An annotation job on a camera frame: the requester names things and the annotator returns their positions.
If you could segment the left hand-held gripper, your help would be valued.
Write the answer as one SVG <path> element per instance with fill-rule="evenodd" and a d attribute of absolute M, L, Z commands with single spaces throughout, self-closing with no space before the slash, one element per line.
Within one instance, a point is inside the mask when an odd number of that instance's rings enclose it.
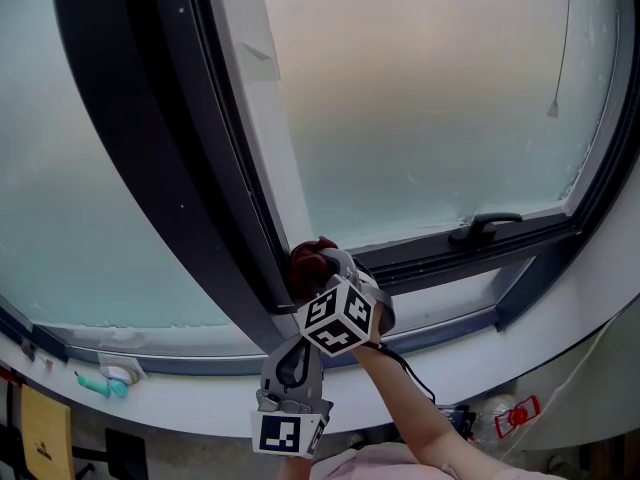
<path fill-rule="evenodd" d="M 313 459 L 334 404 L 322 398 L 320 351 L 290 338 L 262 368 L 258 408 L 251 413 L 255 453 Z"/>

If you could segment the teal plastic tool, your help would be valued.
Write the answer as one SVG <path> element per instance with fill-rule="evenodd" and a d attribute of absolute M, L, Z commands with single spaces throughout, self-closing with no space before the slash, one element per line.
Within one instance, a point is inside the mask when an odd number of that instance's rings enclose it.
<path fill-rule="evenodd" d="M 75 372 L 77 383 L 92 392 L 100 394 L 105 398 L 115 395 L 119 398 L 125 398 L 128 395 L 129 385 L 119 378 L 106 377 L 102 381 L 88 378 Z"/>

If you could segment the dark grey window frame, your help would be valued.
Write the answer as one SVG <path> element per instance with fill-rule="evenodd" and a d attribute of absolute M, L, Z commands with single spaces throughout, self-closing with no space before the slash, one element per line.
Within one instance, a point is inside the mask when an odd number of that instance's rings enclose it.
<path fill-rule="evenodd" d="M 54 3 L 83 103 L 126 189 L 187 273 L 248 338 L 241 359 L 273 350 L 294 332 L 298 302 L 287 289 L 289 269 L 262 268 L 236 219 L 252 201 L 196 1 Z M 396 333 L 407 350 L 485 326 L 475 313 L 490 308 L 497 311 L 493 325 L 510 325 L 570 264 L 557 269 L 549 261 L 519 260 L 396 293 L 354 258 L 392 296 Z M 77 338 L 72 346 L 131 352 L 158 372 L 198 375 L 233 356 L 212 328 L 112 329 L 127 336 Z"/>

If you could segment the white tape roll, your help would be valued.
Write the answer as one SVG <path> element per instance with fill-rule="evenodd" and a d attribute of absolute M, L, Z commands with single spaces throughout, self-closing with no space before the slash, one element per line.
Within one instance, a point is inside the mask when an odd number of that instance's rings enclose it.
<path fill-rule="evenodd" d="M 107 364 L 101 365 L 99 370 L 105 378 L 125 385 L 134 385 L 140 379 L 138 372 L 128 366 Z"/>

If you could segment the person's right forearm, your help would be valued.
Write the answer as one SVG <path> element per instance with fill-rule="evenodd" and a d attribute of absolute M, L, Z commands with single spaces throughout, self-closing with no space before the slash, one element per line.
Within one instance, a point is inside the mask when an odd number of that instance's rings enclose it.
<path fill-rule="evenodd" d="M 475 451 L 397 361 L 366 346 L 356 348 L 353 355 L 375 385 L 400 436 L 420 463 L 455 469 Z"/>

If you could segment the large fixed frosted window pane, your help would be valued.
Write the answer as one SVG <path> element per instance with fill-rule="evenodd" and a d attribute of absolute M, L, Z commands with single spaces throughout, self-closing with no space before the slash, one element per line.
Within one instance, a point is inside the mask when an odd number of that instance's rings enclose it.
<path fill-rule="evenodd" d="M 0 0 L 0 296 L 56 328 L 235 330 L 118 176 L 53 0 Z"/>

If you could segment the person's left forearm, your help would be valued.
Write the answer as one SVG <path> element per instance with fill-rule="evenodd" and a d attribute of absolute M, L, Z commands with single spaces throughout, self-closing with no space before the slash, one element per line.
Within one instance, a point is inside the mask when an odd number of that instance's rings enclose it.
<path fill-rule="evenodd" d="M 313 461 L 300 457 L 285 457 L 277 480 L 310 480 Z"/>

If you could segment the yellow chair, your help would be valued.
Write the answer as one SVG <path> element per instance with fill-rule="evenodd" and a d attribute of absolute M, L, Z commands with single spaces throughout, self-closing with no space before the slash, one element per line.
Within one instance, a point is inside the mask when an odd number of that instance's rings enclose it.
<path fill-rule="evenodd" d="M 102 450 L 75 446 L 71 409 L 27 385 L 21 387 L 20 417 L 25 466 L 35 480 L 87 480 L 98 463 L 115 480 L 149 480 L 140 437 L 107 428 Z"/>

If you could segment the clear plastic bottle red label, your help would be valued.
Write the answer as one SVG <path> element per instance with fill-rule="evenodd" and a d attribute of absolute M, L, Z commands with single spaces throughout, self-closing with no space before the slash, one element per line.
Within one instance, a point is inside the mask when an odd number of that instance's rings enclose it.
<path fill-rule="evenodd" d="M 535 395 L 519 401 L 513 395 L 498 395 L 483 401 L 476 409 L 472 426 L 474 441 L 497 447 L 514 438 L 541 412 Z"/>

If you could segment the small black display device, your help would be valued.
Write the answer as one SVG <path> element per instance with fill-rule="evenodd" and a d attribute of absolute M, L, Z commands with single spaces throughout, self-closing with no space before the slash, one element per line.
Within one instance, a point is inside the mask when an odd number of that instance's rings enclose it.
<path fill-rule="evenodd" d="M 469 440 L 473 437 L 472 427 L 477 413 L 472 411 L 469 405 L 439 406 L 439 410 L 463 439 Z"/>

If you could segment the person's pink shirt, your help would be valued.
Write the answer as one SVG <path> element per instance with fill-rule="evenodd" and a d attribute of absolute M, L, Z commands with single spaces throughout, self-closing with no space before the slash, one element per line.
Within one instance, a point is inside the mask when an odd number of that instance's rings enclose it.
<path fill-rule="evenodd" d="M 370 445 L 317 462 L 310 480 L 566 480 L 511 467 L 470 444 L 444 451 L 442 465 L 424 465 L 404 444 Z"/>

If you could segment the red wiping cloth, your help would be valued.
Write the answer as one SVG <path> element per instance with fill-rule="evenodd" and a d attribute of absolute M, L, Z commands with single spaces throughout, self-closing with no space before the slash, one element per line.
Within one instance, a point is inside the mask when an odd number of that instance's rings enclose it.
<path fill-rule="evenodd" d="M 338 249 L 333 241 L 319 237 L 296 246 L 290 255 L 286 285 L 294 302 L 309 300 L 313 290 L 324 287 L 336 268 L 320 252 L 324 249 Z"/>

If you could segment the openable frosted window sash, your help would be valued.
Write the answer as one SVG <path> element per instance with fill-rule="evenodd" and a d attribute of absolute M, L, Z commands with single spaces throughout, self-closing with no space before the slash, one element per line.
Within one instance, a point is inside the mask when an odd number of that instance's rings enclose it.
<path fill-rule="evenodd" d="M 640 0 L 195 0 L 257 263 L 325 236 L 396 293 L 564 269 L 640 155 Z M 480 248 L 451 231 L 517 213 Z"/>

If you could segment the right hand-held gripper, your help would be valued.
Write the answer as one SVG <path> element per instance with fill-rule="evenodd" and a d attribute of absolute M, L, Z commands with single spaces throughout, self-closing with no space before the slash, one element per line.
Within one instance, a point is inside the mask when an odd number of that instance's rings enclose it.
<path fill-rule="evenodd" d="M 391 331 L 396 323 L 393 300 L 373 277 L 346 251 L 324 248 L 318 254 L 335 274 L 323 292 L 314 295 L 298 310 L 296 319 L 301 335 L 334 358 L 370 340 L 378 306 L 382 308 L 379 333 Z"/>

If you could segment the white partition panel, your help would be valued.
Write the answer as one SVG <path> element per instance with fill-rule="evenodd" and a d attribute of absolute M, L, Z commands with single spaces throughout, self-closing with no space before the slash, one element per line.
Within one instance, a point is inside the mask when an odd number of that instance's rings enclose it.
<path fill-rule="evenodd" d="M 640 428 L 640 305 L 518 378 L 515 392 L 535 395 L 543 410 L 519 450 L 572 447 Z"/>

